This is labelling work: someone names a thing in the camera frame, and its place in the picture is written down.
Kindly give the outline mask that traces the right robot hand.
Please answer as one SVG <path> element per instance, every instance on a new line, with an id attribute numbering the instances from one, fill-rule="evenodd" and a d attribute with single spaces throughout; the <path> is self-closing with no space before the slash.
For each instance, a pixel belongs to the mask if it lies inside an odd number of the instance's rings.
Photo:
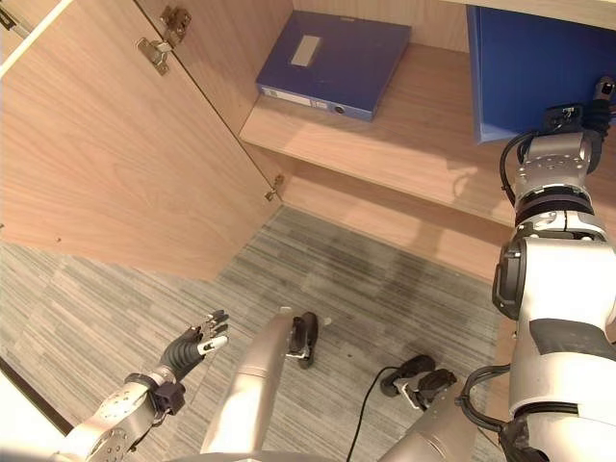
<path id="1" fill-rule="evenodd" d="M 596 133 L 602 140 L 606 138 L 610 127 L 610 105 L 614 93 L 615 81 L 608 76 L 602 77 L 595 86 L 592 101 L 583 111 L 582 127 Z"/>

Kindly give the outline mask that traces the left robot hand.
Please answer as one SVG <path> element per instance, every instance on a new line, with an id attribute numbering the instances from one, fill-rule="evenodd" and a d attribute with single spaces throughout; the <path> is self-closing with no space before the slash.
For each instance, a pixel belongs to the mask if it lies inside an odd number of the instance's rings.
<path id="1" fill-rule="evenodd" d="M 164 350 L 159 363 L 167 367 L 176 381 L 181 381 L 211 352 L 228 343 L 229 315 L 217 310 L 199 324 L 190 326 Z"/>

